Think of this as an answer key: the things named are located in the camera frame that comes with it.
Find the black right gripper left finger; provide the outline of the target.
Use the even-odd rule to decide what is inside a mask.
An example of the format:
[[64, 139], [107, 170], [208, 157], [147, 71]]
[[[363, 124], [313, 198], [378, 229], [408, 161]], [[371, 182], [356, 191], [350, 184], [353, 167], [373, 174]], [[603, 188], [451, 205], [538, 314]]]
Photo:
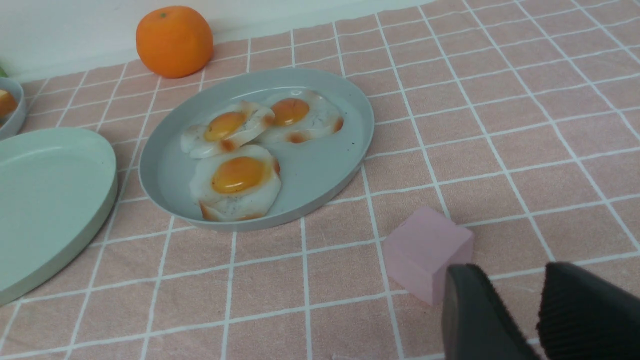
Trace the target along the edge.
[[539, 360], [489, 280], [475, 264], [446, 269], [442, 307], [446, 360]]

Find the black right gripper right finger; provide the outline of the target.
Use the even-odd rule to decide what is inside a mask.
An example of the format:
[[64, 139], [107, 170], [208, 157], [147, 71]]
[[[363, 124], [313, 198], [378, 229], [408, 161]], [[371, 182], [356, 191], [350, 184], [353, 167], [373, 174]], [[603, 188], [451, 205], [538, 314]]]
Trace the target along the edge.
[[549, 262], [537, 332], [549, 360], [637, 360], [637, 296], [569, 262]]

